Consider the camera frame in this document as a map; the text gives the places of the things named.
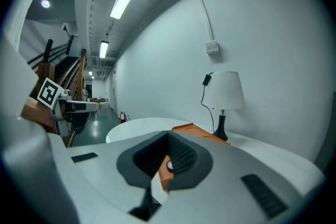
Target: gray floor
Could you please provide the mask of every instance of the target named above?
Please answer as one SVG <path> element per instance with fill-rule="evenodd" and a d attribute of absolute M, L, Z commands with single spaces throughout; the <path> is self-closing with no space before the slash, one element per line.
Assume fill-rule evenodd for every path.
<path fill-rule="evenodd" d="M 107 134 L 118 124 L 120 124 L 120 120 L 112 109 L 100 109 L 95 114 L 91 115 L 84 130 L 75 136 L 72 146 L 106 143 Z"/>

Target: fire extinguisher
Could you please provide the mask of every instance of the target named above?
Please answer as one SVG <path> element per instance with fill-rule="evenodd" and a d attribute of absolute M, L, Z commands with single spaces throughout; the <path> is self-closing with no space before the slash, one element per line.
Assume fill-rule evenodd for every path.
<path fill-rule="evenodd" d="M 127 119 L 126 119 L 125 112 L 120 112 L 120 123 L 124 123 L 126 121 Z"/>

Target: lamp base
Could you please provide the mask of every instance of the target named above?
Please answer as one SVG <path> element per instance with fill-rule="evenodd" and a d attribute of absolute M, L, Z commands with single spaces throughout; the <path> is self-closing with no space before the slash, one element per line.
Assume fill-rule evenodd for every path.
<path fill-rule="evenodd" d="M 226 136 L 226 133 L 224 131 L 224 122 L 225 122 L 225 116 L 220 115 L 217 130 L 216 132 L 213 133 L 213 135 L 216 135 L 218 138 L 227 141 L 228 137 Z"/>

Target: power cord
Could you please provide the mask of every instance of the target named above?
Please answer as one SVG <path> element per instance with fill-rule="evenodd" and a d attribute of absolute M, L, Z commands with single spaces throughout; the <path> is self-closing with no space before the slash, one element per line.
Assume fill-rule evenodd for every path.
<path fill-rule="evenodd" d="M 207 77 L 210 77 L 212 73 L 213 73 L 213 72 L 211 72 L 210 74 L 206 75 L 206 78 L 205 78 L 205 80 L 204 80 L 204 82 L 203 82 L 204 87 L 203 87 L 203 95 L 202 95 L 201 105 L 204 106 L 204 107 L 206 107 L 206 108 L 209 110 L 209 112 L 210 112 L 210 116 L 211 116 L 211 120 L 212 120 L 212 130 L 215 132 L 215 129 L 214 129 L 214 118 L 212 117 L 211 110 L 210 110 L 206 105 L 204 105 L 204 104 L 202 103 L 202 102 L 203 102 L 203 99 L 204 99 L 205 86 L 207 86 L 208 83 L 209 83 L 209 81 L 210 81 L 210 79 L 208 79 L 208 81 L 207 81 Z"/>

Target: electrical outlet box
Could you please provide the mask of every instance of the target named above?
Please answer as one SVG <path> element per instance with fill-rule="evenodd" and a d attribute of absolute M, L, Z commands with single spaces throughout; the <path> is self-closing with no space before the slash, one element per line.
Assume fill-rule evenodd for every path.
<path fill-rule="evenodd" d="M 217 40 L 212 40 L 205 43 L 205 51 L 207 54 L 215 54 L 219 52 Z"/>

